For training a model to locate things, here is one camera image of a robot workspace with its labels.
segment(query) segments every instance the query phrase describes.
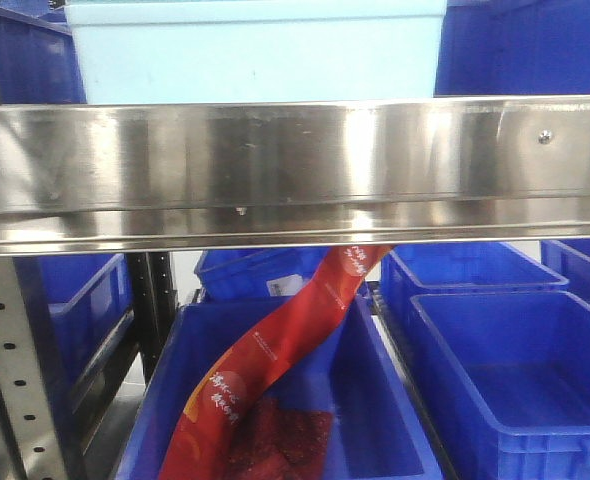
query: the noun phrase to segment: blue plastic crate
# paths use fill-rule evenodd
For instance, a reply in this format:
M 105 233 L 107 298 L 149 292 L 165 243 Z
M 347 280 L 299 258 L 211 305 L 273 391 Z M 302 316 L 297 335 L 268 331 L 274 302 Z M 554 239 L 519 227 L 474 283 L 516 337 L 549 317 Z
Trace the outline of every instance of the blue plastic crate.
M 450 0 L 442 27 L 435 93 L 491 93 L 492 38 L 490 0 Z
M 40 257 L 64 368 L 74 383 L 132 301 L 124 255 Z
M 0 93 L 4 103 L 86 101 L 63 8 L 0 0 Z
M 294 295 L 310 280 L 328 247 L 204 252 L 195 275 L 214 301 Z
M 493 0 L 495 92 L 590 93 L 590 0 Z
M 382 260 L 380 282 L 384 300 L 402 322 L 414 295 L 567 286 L 568 280 L 558 273 L 499 242 L 400 245 Z
M 437 93 L 590 93 L 590 0 L 451 0 Z
M 413 299 L 409 366 L 463 480 L 590 480 L 590 306 L 567 292 Z
M 568 290 L 590 304 L 590 239 L 547 240 L 542 262 L 569 279 Z
M 202 303 L 181 311 L 147 390 L 117 480 L 157 478 L 191 391 L 237 338 L 281 304 L 281 299 Z M 350 308 L 344 325 L 280 379 L 270 394 L 285 408 L 335 414 L 325 480 L 442 479 L 361 299 Z

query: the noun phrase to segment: reflective metal panel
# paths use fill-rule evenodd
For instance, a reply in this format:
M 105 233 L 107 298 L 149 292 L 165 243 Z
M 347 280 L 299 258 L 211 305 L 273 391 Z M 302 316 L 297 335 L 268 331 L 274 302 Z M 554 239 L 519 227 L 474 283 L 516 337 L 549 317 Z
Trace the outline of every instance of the reflective metal panel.
M 0 255 L 590 236 L 590 197 L 5 216 Z
M 590 235 L 588 96 L 0 107 L 0 254 L 542 234 Z

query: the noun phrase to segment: snack bag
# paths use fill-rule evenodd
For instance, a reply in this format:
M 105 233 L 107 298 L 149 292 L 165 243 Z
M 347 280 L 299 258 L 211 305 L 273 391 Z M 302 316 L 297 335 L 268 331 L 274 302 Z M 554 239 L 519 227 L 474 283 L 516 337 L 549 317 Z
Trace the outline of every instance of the snack bag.
M 242 417 L 292 365 L 340 325 L 388 246 L 333 247 L 310 282 L 211 367 L 175 427 L 159 480 L 220 480 Z

